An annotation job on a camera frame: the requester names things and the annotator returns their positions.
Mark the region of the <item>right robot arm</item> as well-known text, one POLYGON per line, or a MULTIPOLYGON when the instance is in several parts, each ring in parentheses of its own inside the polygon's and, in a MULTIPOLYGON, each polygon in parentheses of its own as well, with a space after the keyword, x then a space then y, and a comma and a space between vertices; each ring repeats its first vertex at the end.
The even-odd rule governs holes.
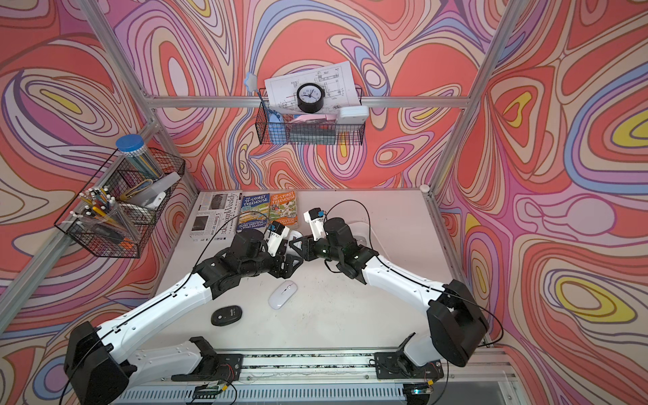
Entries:
POLYGON ((359 243, 341 218, 315 220, 311 235, 292 238, 288 244, 304 261, 334 262, 346 277, 386 291, 426 315, 427 334, 413 332, 393 352, 375 353, 379 379, 436 381, 443 375, 443 361, 467 366, 485 338, 484 310, 464 283, 456 279, 448 284, 435 282, 400 268, 359 243))

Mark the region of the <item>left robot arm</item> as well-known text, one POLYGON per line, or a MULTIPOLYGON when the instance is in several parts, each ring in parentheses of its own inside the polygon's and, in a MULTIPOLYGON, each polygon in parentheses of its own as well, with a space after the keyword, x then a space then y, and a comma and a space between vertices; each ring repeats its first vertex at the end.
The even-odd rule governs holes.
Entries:
POLYGON ((236 288, 243 278, 269 273, 290 278, 314 258, 309 242, 247 229, 231 245, 196 264, 181 281, 130 312, 100 326, 77 325, 69 336, 63 370, 82 404, 109 404, 138 368, 128 359, 141 344, 188 312, 236 288))

